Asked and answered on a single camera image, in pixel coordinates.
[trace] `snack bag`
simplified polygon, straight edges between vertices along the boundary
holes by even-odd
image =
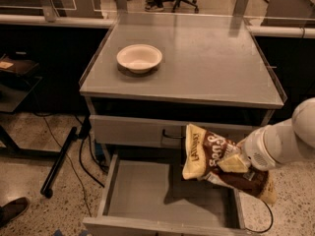
[[[207,180],[234,188],[273,205],[277,195],[271,173],[251,166],[231,140],[189,124],[186,129],[186,162],[183,178]]]

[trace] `shoe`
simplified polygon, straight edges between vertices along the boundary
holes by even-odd
[[[19,198],[0,206],[0,227],[5,226],[11,220],[19,217],[29,207],[30,202],[27,198]]]
[[[146,0],[147,4],[152,4],[153,2],[155,2],[155,0]]]
[[[163,7],[158,7],[157,5],[149,5],[146,7],[147,12],[162,12],[163,10]]]

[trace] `metal stand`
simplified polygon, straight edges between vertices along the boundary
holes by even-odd
[[[0,149],[0,155],[9,156],[13,158],[27,158],[27,159],[51,159],[54,158],[55,162],[44,182],[40,193],[45,195],[47,198],[52,197],[51,186],[59,172],[59,169],[62,166],[64,157],[66,156],[67,150],[74,140],[76,135],[77,128],[73,127],[59,152],[56,151],[43,151],[43,150],[34,150],[34,149],[25,149],[20,148],[18,145],[11,139],[9,134],[4,130],[0,125],[0,141],[5,145]]]
[[[171,12],[175,12],[176,8],[180,7],[180,3],[184,2],[186,4],[194,6],[195,7],[195,13],[199,13],[199,8],[198,8],[198,5],[196,4],[197,0],[192,0],[192,2],[189,0],[163,0],[163,2],[169,2],[169,1],[170,2],[176,1]]]

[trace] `gray cabinet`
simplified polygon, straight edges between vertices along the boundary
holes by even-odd
[[[142,76],[118,69],[117,53],[135,43],[162,52],[158,69]],[[97,217],[84,219],[89,231],[246,233],[238,192],[181,178],[187,124],[240,141],[284,105],[242,21],[122,14],[83,75],[81,95],[110,162]]]

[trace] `wheel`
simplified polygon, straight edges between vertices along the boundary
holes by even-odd
[[[46,192],[44,193],[44,195],[50,199],[53,195],[53,191],[51,189],[46,190]]]

